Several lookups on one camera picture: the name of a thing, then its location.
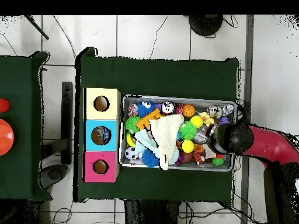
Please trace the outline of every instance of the green spiky ball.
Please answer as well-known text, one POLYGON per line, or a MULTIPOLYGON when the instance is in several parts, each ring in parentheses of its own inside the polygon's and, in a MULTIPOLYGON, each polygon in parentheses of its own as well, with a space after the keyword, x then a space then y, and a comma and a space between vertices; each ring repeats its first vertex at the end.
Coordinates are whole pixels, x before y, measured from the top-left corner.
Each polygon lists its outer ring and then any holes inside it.
POLYGON ((139 131, 136 126, 136 123, 141 119, 139 116, 131 116, 126 121, 126 130, 128 130, 131 134, 139 131))
POLYGON ((197 132, 197 128, 190 122, 185 121, 179 128, 181 139, 192 140, 197 132))

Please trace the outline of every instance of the orange ball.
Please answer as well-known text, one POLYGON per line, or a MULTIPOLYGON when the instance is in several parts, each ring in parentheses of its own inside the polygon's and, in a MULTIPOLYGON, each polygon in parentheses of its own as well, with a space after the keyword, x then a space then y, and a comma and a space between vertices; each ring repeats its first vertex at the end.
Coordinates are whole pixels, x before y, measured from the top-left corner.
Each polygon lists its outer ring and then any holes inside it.
POLYGON ((195 106, 194 105, 191 105, 191 104, 184 105, 183 115, 185 117, 191 117, 191 116, 194 115, 194 113, 195 113, 195 106))

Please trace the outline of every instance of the red ball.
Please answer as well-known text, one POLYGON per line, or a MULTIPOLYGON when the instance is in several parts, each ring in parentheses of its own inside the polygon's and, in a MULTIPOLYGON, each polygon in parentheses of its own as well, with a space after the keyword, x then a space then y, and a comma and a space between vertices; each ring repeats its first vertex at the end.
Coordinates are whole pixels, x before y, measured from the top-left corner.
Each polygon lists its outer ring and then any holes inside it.
POLYGON ((182 152, 181 155, 184 157, 184 159, 181 161, 181 163, 191 162, 191 160, 193 158, 193 152, 191 152, 191 153, 182 152))

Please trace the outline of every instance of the red bowl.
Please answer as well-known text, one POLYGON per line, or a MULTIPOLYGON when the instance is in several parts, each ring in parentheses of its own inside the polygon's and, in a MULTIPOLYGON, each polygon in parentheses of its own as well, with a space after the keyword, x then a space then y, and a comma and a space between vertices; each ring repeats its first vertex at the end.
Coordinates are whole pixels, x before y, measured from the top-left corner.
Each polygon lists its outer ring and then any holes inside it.
POLYGON ((12 147, 14 140, 11 126, 0 119, 0 156, 6 154, 12 147))

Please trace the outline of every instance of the green table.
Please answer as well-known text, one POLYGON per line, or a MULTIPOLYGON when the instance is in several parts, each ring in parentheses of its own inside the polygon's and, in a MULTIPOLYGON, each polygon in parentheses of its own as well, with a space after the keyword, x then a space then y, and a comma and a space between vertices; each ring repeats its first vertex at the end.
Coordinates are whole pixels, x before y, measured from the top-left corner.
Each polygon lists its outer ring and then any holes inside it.
POLYGON ((115 183, 82 182, 83 88, 117 88, 122 95, 194 99, 237 98, 236 58, 225 62, 98 58, 86 48, 76 60, 74 200, 126 198, 169 201, 218 201, 231 205, 229 172, 121 167, 115 183))
POLYGON ((0 156, 0 198, 49 200, 39 185, 41 166, 41 97, 39 69, 46 52, 30 57, 0 56, 0 98, 10 103, 0 118, 12 127, 11 150, 0 156))

